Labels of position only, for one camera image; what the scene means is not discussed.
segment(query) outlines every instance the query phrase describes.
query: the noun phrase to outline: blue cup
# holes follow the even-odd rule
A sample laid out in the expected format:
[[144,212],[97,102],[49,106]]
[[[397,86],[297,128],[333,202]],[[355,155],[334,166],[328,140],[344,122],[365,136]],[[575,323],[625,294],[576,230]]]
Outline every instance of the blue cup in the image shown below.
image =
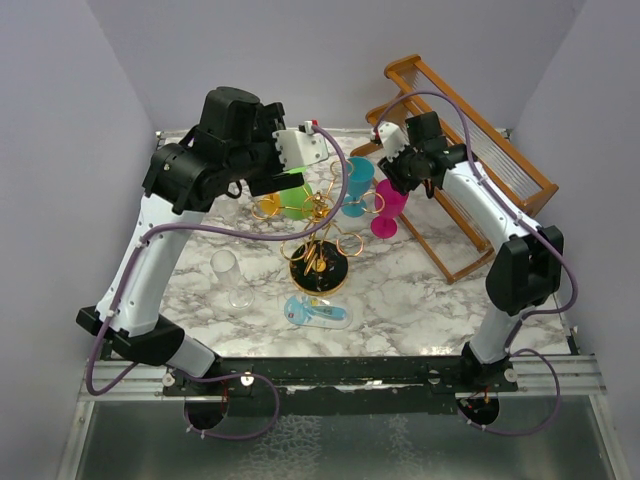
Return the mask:
[[342,207],[342,213],[348,217],[360,217],[364,214],[366,208],[366,203],[362,196],[371,188],[375,168],[364,157],[351,157],[349,161],[353,165],[353,169],[349,174],[348,195],[344,199],[345,204]]

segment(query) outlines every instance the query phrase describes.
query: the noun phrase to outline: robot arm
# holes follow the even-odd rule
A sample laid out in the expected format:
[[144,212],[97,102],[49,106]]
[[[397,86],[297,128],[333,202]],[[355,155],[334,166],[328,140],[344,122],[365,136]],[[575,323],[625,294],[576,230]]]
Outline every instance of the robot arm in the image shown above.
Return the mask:
[[329,157],[322,136],[310,127],[286,130],[283,115],[281,104],[264,106],[242,90],[220,87],[209,92],[200,123],[179,144],[165,145],[151,157],[140,215],[124,259],[107,293],[96,307],[80,310],[77,323],[96,335],[105,318],[112,316],[107,338],[123,358],[169,365],[196,377],[206,374],[216,354],[159,315],[164,290],[190,231],[153,237],[131,272],[119,308],[115,312],[109,308],[128,259],[151,228],[200,224],[215,198],[228,194],[229,184],[241,189],[240,180],[252,195],[301,186],[300,173],[286,172]]
[[[381,124],[373,134],[386,154],[378,165],[393,188],[407,194],[424,184],[429,198],[435,188],[444,190],[476,220],[497,252],[486,280],[492,305],[463,350],[470,376],[477,378],[507,359],[522,313],[543,304],[560,285],[560,263],[522,224],[537,230],[560,253],[563,236],[556,227],[542,228],[489,178],[479,181],[467,161],[466,146],[448,144],[435,112],[408,119],[406,127],[408,142],[400,127],[392,123]],[[480,162],[473,161],[486,177]],[[489,194],[487,184],[504,205]],[[505,205],[516,212],[518,222]]]

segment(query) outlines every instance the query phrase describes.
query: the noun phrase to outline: marble table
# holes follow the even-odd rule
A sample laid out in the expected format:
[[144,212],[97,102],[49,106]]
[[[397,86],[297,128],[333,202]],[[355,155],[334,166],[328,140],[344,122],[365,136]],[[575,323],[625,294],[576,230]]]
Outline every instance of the marble table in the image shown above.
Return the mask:
[[[348,155],[366,142],[364,137],[337,137]],[[308,183],[326,189],[332,176],[329,163],[311,167]],[[293,233],[305,223],[278,215],[259,221],[251,215],[247,192],[240,200],[217,199],[205,223],[243,231]],[[405,214],[449,264],[468,261],[477,252],[464,234],[424,193],[411,194]],[[165,291],[162,313],[189,335],[223,356],[358,356],[451,355],[460,353],[481,323],[489,299],[484,288],[488,267],[448,285],[409,231],[399,223],[396,236],[376,238],[369,225],[374,215],[353,219],[336,216],[344,230],[356,231],[364,252],[349,259],[345,285],[328,300],[346,305],[352,323],[344,330],[299,327],[284,316],[284,302],[299,293],[290,280],[280,242],[252,242],[228,236],[194,233],[180,257]],[[228,249],[255,293],[253,304],[231,307],[228,290],[220,285],[209,261]],[[555,305],[550,298],[548,305]],[[523,326],[514,349],[532,347],[542,353],[569,353],[560,316],[533,316]]]

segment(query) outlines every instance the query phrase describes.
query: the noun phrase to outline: gray wall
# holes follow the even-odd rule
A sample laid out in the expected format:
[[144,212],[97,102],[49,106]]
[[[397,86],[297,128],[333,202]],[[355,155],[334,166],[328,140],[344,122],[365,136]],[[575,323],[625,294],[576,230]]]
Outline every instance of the gray wall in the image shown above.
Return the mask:
[[560,185],[541,218],[565,233],[581,287],[569,320],[598,355],[634,478],[640,478],[638,18],[637,0],[588,0],[515,132],[517,145]]
[[365,126],[419,53],[496,126],[512,127],[583,0],[88,0],[156,129],[197,123],[206,92],[281,100],[288,124]]
[[0,65],[0,478],[53,478],[154,135],[81,0],[2,2]]

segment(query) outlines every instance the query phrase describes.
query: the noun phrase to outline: transparent wine glass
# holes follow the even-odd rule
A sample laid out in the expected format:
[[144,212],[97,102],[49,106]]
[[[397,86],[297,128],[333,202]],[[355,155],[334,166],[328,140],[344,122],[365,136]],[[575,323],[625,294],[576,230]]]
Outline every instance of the transparent wine glass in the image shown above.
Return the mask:
[[211,257],[211,269],[220,284],[230,288],[229,303],[234,308],[247,308],[253,303],[253,289],[240,272],[238,259],[229,250],[219,250]]

